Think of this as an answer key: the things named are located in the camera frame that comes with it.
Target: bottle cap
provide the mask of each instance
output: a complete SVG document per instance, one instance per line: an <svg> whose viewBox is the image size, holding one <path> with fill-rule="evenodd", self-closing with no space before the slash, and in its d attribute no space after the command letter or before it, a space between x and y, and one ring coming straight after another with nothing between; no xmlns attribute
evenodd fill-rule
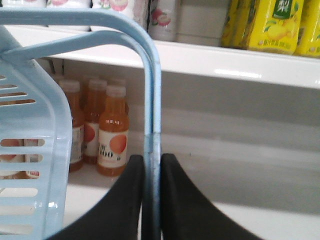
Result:
<svg viewBox="0 0 320 240"><path fill-rule="evenodd" d="M76 80L60 80L59 85L66 93L77 93L80 91L80 82Z"/></svg>
<svg viewBox="0 0 320 240"><path fill-rule="evenodd" d="M94 78L89 80L89 89L96 91L106 91L107 81Z"/></svg>
<svg viewBox="0 0 320 240"><path fill-rule="evenodd" d="M124 98L126 88L124 86L108 85L106 86L106 95L113 98Z"/></svg>

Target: green logo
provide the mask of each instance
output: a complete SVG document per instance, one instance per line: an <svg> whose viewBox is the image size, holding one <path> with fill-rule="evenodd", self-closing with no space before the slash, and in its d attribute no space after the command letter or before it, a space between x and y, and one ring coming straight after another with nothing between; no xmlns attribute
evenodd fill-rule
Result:
<svg viewBox="0 0 320 240"><path fill-rule="evenodd" d="M276 0L273 17L276 19L289 19L293 0Z"/></svg>

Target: bottle row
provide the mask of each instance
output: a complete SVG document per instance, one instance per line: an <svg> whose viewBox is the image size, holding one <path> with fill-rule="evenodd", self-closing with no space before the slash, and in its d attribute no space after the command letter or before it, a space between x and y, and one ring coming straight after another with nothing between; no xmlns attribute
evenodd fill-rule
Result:
<svg viewBox="0 0 320 240"><path fill-rule="evenodd" d="M232 0L221 47L320 57L320 0Z"/></svg>
<svg viewBox="0 0 320 240"><path fill-rule="evenodd" d="M180 0L2 0L3 7L101 9L126 15L155 40L175 41ZM109 30L101 26L55 26L76 31Z"/></svg>
<svg viewBox="0 0 320 240"><path fill-rule="evenodd" d="M129 132L124 83L107 84L104 79L91 78L84 83L82 91L77 80L61 79L59 85L72 118L69 172L87 163L97 165L102 175L120 175L127 164Z"/></svg>

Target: white bottle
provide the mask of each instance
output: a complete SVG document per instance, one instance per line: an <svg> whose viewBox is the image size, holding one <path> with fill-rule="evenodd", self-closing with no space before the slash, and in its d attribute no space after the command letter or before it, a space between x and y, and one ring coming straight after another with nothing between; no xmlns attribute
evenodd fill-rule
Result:
<svg viewBox="0 0 320 240"><path fill-rule="evenodd" d="M91 0L48 0L47 8L89 9ZM89 31L89 26L49 25L50 28Z"/></svg>
<svg viewBox="0 0 320 240"><path fill-rule="evenodd" d="M116 11L136 21L147 29L148 0L92 0L93 9ZM110 29L102 26L91 26L92 31Z"/></svg>
<svg viewBox="0 0 320 240"><path fill-rule="evenodd" d="M154 40L175 41L180 0L152 0L148 33Z"/></svg>

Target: bottle label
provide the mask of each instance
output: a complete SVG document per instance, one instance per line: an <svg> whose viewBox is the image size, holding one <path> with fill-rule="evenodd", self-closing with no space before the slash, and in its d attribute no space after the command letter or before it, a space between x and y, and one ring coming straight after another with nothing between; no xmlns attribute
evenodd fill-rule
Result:
<svg viewBox="0 0 320 240"><path fill-rule="evenodd" d="M84 154L96 157L99 148L99 123L86 122L84 124Z"/></svg>
<svg viewBox="0 0 320 240"><path fill-rule="evenodd" d="M128 130L108 132L99 129L98 164L105 168L119 168L127 163Z"/></svg>
<svg viewBox="0 0 320 240"><path fill-rule="evenodd" d="M25 139L24 140L24 146L26 147L36 147L36 146L41 146L42 144L38 139ZM26 154L25 155L25 162L26 163L37 163L39 162L39 155L37 154ZM25 174L32 179L37 179L40 175L38 171L32 171L32 170L27 170L25 171Z"/></svg>
<svg viewBox="0 0 320 240"><path fill-rule="evenodd" d="M84 125L72 129L72 145L70 163L74 164L82 160L84 144Z"/></svg>

